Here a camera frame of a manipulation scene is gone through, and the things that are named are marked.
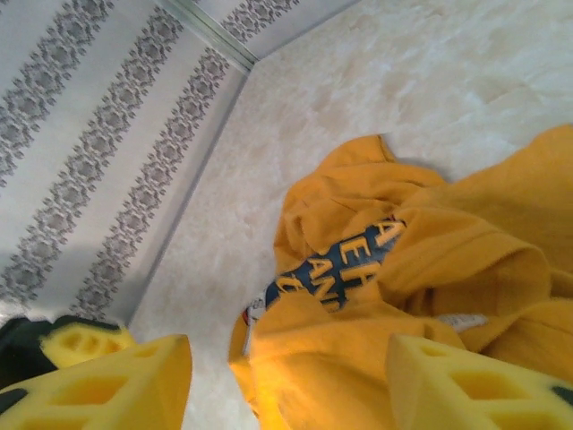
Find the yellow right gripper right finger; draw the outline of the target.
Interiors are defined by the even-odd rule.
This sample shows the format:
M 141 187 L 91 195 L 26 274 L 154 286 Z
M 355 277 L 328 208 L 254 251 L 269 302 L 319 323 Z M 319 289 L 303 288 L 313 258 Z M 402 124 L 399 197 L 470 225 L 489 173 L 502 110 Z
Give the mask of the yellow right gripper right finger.
M 389 340 L 398 430 L 573 430 L 573 385 L 424 338 Z

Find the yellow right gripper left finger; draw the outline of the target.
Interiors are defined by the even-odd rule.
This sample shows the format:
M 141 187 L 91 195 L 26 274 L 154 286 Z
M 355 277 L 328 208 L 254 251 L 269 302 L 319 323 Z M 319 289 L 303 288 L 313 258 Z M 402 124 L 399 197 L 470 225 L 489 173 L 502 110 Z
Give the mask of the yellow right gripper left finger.
M 0 391 L 0 430 L 181 430 L 189 340 L 169 335 Z

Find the yellow orange t-shirt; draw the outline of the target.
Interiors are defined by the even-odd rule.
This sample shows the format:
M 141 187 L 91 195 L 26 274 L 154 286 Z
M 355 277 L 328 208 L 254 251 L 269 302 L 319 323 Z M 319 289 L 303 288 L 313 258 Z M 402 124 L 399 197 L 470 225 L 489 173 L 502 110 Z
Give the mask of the yellow orange t-shirt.
M 573 125 L 455 183 L 342 144 L 287 192 L 229 365 L 261 430 L 395 430 L 393 334 L 573 384 Z

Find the aluminium frame bottom rail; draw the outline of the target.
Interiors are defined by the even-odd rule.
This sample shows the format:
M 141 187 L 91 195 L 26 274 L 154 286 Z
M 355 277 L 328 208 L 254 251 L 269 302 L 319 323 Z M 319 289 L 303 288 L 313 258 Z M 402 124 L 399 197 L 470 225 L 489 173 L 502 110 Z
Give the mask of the aluminium frame bottom rail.
M 215 98 L 207 108 L 205 119 L 201 121 L 195 137 L 189 144 L 174 181 L 167 188 L 167 200 L 161 204 L 154 218 L 156 225 L 145 235 L 150 249 L 136 260 L 138 267 L 134 265 L 130 267 L 133 273 L 140 274 L 142 278 L 139 289 L 128 296 L 131 302 L 125 307 L 122 316 L 123 322 L 127 325 L 131 324 L 150 288 L 250 74 L 249 70 L 236 67 L 227 71 L 220 87 L 216 90 Z

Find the aluminium frame post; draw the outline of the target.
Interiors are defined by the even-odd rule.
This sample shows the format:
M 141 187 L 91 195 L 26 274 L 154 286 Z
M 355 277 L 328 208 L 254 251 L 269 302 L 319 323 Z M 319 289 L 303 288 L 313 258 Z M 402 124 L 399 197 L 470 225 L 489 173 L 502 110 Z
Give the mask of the aluminium frame post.
M 193 0 L 153 0 L 180 21 L 185 28 L 205 43 L 232 60 L 245 73 L 250 73 L 258 58 Z

